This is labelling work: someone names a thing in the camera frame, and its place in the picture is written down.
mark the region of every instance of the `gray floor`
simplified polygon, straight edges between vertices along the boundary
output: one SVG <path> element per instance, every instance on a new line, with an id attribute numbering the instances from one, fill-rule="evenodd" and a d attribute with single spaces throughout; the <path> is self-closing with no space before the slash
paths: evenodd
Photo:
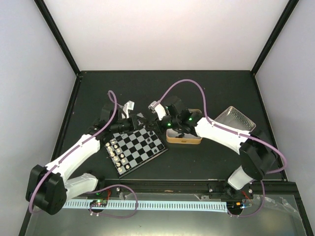
<path id="1" fill-rule="evenodd" d="M 294 198 L 285 196 L 296 208 Z M 264 207 L 256 216 L 230 218 L 217 212 L 138 211 L 130 219 L 90 216 L 84 209 L 63 209 L 56 215 L 33 215 L 27 236 L 303 236 L 302 221 L 292 214 Z M 244 214 L 255 210 L 246 209 Z M 124 215 L 130 211 L 112 211 Z"/>

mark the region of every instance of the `chessboard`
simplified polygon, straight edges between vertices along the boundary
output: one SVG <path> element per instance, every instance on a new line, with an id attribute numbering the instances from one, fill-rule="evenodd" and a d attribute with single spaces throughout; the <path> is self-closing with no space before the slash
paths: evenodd
<path id="1" fill-rule="evenodd" d="M 128 134 L 114 134 L 105 147 L 120 177 L 127 175 L 163 152 L 166 146 L 145 127 Z"/>

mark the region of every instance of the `white wall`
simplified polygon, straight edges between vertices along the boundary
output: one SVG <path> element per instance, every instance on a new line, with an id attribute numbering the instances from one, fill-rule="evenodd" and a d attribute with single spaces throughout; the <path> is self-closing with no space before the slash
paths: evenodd
<path id="1" fill-rule="evenodd" d="M 315 1 L 300 1 L 258 72 L 276 140 L 315 230 Z"/>
<path id="2" fill-rule="evenodd" d="M 45 0 L 81 70 L 250 70 L 288 0 Z"/>
<path id="3" fill-rule="evenodd" d="M 30 170 L 49 162 L 75 76 L 34 1 L 0 1 L 0 235 L 18 235 Z"/>

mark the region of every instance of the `black corner post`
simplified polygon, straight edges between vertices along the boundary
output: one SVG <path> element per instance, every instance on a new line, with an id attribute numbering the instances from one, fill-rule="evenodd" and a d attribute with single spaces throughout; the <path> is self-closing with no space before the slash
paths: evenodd
<path id="1" fill-rule="evenodd" d="M 266 59 L 270 49 L 274 45 L 276 39 L 278 38 L 280 32 L 282 31 L 283 27 L 285 26 L 287 20 L 289 19 L 291 13 L 295 9 L 295 6 L 297 5 L 298 2 L 299 2 L 299 0 L 289 0 L 287 5 L 285 6 L 285 9 L 283 10 L 280 18 L 278 19 L 276 26 L 272 30 L 271 35 L 269 36 L 264 48 L 262 49 L 255 65 L 254 65 L 254 67 L 251 70 L 251 73 L 254 76 L 257 74 L 259 68 L 261 67 L 264 60 Z"/>
<path id="2" fill-rule="evenodd" d="M 70 52 L 70 50 L 68 49 L 52 15 L 50 14 L 44 0 L 34 0 L 38 9 L 40 10 L 41 14 L 43 15 L 47 25 L 49 26 L 51 32 L 53 33 L 55 39 L 57 40 L 61 50 L 63 51 L 65 57 L 67 58 L 70 66 L 72 67 L 72 70 L 74 72 L 74 74 L 76 76 L 78 76 L 80 74 L 80 69 L 77 66 L 77 64 L 75 63 L 75 60 Z"/>

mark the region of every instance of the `black tabletop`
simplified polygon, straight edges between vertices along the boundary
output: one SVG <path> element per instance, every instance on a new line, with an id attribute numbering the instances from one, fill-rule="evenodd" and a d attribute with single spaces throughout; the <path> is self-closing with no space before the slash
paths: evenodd
<path id="1" fill-rule="evenodd" d="M 87 128 L 99 117 L 102 106 L 108 101 L 107 91 L 115 92 L 118 103 L 135 102 L 134 112 L 148 114 L 148 105 L 180 79 L 193 79 L 204 89 L 208 115 L 215 119 L 229 106 L 234 106 L 263 130 L 271 139 L 271 130 L 255 78 L 249 71 L 99 71 L 83 72 L 82 82 L 63 142 L 62 153 L 68 150 Z M 169 95 L 182 99 L 188 108 L 202 110 L 198 88 L 191 83 L 177 85 Z M 226 179 L 240 166 L 239 155 L 211 140 L 203 139 L 199 145 L 170 144 L 161 137 L 168 151 L 124 179 L 151 180 L 206 180 Z M 73 176 L 86 171 L 118 179 L 118 173 L 103 148 L 84 162 Z M 281 179 L 280 174 L 265 179 Z"/>

